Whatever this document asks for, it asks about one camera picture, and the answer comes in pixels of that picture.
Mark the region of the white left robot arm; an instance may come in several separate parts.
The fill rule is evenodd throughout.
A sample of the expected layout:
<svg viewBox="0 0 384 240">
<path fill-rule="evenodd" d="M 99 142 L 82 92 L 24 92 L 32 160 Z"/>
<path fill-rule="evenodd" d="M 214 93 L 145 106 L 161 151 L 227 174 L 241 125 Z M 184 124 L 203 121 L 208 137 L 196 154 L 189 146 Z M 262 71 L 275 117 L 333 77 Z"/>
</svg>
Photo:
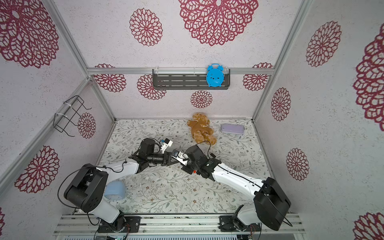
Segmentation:
<svg viewBox="0 0 384 240">
<path fill-rule="evenodd" d="M 85 164 L 70 175 L 73 180 L 64 191 L 64 199 L 71 208 L 80 209 L 100 219 L 100 223 L 110 232 L 121 232 L 128 227 L 125 214 L 110 204 L 104 196 L 105 188 L 120 178 L 135 175 L 148 167 L 171 166 L 184 162 L 178 151 L 167 152 L 172 141 L 142 140 L 140 147 L 127 160 L 107 166 Z"/>
</svg>

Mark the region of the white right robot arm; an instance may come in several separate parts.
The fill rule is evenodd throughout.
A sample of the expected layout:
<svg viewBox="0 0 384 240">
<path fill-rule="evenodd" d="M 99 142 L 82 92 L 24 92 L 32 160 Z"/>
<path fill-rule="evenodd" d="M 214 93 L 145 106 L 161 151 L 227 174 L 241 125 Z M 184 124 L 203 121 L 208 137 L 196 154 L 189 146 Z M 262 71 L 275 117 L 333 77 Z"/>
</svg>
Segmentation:
<svg viewBox="0 0 384 240">
<path fill-rule="evenodd" d="M 268 177 L 257 179 L 242 174 L 214 155 L 208 158 L 197 146 L 187 149 L 186 153 L 177 153 L 183 171 L 200 175 L 204 179 L 227 185 L 253 201 L 252 205 L 241 205 L 227 222 L 238 231 L 245 231 L 253 224 L 262 224 L 278 231 L 283 223 L 291 226 L 286 218 L 291 202 L 278 182 Z"/>
</svg>

